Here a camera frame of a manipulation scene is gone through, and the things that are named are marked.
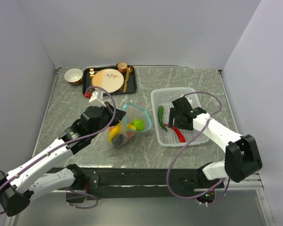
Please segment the toy peach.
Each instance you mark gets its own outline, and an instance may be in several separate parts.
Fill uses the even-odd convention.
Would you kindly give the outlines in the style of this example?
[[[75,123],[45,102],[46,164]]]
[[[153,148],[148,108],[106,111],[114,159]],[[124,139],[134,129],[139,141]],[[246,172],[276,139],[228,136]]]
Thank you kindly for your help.
[[[136,131],[127,131],[127,137],[128,139],[131,139],[135,135]]]

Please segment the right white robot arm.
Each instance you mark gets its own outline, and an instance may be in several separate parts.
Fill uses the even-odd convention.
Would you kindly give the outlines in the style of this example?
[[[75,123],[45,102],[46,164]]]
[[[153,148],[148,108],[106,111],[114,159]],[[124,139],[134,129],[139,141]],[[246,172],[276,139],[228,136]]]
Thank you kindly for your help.
[[[197,176],[201,187],[208,187],[214,179],[229,178],[239,183],[262,169],[263,164],[256,140],[251,135],[241,135],[214,120],[200,107],[192,108],[186,97],[172,102],[169,124],[181,129],[197,130],[217,144],[225,153],[225,159],[201,167]]]

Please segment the red chili pepper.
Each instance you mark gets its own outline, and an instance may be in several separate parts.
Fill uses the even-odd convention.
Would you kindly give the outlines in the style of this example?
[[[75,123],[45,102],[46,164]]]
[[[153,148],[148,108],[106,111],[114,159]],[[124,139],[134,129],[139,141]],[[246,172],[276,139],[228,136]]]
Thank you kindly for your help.
[[[186,139],[185,139],[183,133],[176,126],[173,126],[172,130],[167,130],[166,136],[169,137],[172,140],[175,140],[175,136],[176,136],[180,143],[186,142]]]

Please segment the clear zip top bag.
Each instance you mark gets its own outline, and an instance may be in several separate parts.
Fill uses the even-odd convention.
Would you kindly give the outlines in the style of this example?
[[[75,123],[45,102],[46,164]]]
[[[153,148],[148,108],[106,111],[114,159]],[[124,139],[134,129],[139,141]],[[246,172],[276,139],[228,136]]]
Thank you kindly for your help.
[[[148,112],[132,103],[123,106],[125,116],[113,127],[108,128],[108,143],[120,147],[127,143],[135,134],[151,129],[152,121]]]

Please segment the green toy fruit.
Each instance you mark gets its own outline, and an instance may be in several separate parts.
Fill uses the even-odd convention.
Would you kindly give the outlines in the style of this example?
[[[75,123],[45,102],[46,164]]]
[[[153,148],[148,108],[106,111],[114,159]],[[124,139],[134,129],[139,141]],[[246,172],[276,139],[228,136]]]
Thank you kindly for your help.
[[[137,131],[144,131],[145,123],[142,119],[134,119],[131,124],[136,127]]]

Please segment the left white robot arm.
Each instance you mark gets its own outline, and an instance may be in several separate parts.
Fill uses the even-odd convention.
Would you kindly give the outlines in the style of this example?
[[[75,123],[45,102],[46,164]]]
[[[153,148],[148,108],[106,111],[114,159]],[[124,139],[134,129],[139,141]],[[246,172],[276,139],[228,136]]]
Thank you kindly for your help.
[[[24,210],[30,203],[28,187],[54,164],[76,154],[108,126],[115,126],[126,115],[115,104],[89,106],[80,118],[66,128],[45,150],[14,171],[0,170],[0,205],[2,214],[11,217]]]

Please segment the yellow toy banana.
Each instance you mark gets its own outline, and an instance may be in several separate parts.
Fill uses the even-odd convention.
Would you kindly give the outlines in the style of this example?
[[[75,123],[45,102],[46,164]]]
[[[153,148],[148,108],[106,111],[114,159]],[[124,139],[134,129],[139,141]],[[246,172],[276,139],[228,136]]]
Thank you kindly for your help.
[[[109,132],[108,134],[108,142],[111,143],[114,139],[120,137],[120,138],[126,138],[127,140],[127,131],[136,131],[136,127],[131,125],[131,124],[127,124],[126,128],[124,129],[122,125],[117,125],[119,127],[118,132]]]

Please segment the orange toy pumpkin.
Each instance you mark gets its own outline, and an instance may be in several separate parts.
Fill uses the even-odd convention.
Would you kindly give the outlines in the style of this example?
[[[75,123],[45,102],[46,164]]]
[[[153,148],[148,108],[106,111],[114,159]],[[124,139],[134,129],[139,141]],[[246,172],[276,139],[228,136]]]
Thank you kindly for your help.
[[[108,129],[109,132],[118,132],[118,130],[119,130],[118,126],[109,127],[109,129]]]

